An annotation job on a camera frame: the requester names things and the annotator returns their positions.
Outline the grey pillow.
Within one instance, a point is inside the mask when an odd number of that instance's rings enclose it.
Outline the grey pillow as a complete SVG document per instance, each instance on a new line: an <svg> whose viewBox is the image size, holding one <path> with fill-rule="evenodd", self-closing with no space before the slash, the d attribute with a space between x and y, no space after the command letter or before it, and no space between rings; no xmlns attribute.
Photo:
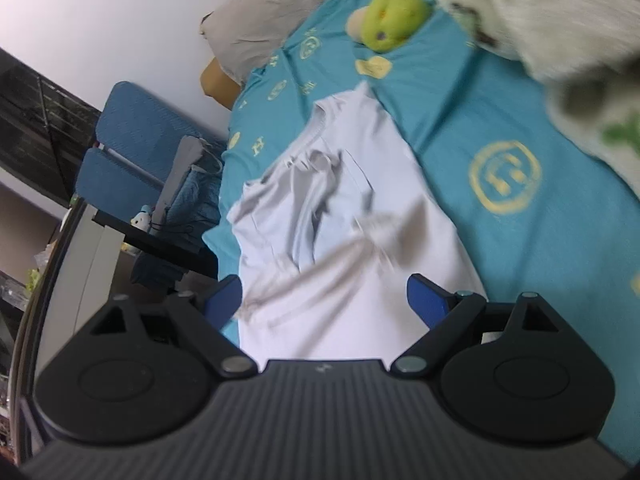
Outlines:
<svg viewBox="0 0 640 480"><path fill-rule="evenodd" d="M244 84L324 0L227 0L201 21L221 70Z"/></svg>

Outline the wooden headboard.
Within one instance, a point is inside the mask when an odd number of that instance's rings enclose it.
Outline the wooden headboard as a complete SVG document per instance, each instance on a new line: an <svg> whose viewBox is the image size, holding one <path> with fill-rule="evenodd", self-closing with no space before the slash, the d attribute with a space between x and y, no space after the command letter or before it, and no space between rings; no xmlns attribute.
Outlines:
<svg viewBox="0 0 640 480"><path fill-rule="evenodd" d="M226 110L232 110L242 91L242 86L222 70L216 58L213 58L202 71L200 83L204 94Z"/></svg>

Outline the green plush toy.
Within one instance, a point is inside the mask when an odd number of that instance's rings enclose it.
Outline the green plush toy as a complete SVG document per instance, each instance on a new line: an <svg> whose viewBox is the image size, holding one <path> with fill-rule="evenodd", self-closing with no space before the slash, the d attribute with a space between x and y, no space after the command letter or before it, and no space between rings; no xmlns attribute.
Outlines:
<svg viewBox="0 0 640 480"><path fill-rule="evenodd" d="M349 15L345 30L357 44L386 53L403 46L433 12L426 0L371 0Z"/></svg>

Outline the cream fleece blanket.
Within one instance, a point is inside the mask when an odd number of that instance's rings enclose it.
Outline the cream fleece blanket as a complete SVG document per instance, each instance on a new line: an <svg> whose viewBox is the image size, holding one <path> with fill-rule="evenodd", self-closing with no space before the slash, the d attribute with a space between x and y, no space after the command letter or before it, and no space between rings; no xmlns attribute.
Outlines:
<svg viewBox="0 0 640 480"><path fill-rule="evenodd" d="M544 86L550 122L639 188L639 0L437 0Z"/></svg>

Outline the dark desk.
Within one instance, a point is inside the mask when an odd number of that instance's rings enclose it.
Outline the dark desk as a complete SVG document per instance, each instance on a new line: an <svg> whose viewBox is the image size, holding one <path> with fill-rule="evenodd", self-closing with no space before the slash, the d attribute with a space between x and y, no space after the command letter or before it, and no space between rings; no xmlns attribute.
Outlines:
<svg viewBox="0 0 640 480"><path fill-rule="evenodd" d="M104 228L111 228L124 236L124 242L140 249L155 258L162 259L180 268L213 278L218 278L218 259L209 249L203 248L198 252L190 252L178 245L163 240L158 236L148 234L130 226L102 210L98 210L93 221Z"/></svg>

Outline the teal patterned bed sheet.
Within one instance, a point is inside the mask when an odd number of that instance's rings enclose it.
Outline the teal patterned bed sheet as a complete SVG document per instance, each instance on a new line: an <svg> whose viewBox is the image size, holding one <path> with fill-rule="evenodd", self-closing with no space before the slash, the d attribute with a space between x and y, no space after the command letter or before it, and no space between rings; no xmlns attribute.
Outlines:
<svg viewBox="0 0 640 480"><path fill-rule="evenodd" d="M474 48L436 11L377 61L345 32L370 0L324 0L250 75L232 108L219 208L303 130L318 99L367 81L458 228L486 292L540 292L611 370L602 441L639 458L639 202L558 133L517 62Z"/></svg>

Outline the white t-shirt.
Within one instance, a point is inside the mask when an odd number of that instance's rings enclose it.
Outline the white t-shirt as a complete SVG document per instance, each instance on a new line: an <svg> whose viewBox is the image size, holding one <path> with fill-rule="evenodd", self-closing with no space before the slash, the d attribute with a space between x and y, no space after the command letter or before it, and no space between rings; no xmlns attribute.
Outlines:
<svg viewBox="0 0 640 480"><path fill-rule="evenodd" d="M229 215L239 243L241 348L271 360L390 363L428 331L406 287L483 284L410 146L367 84L311 118Z"/></svg>

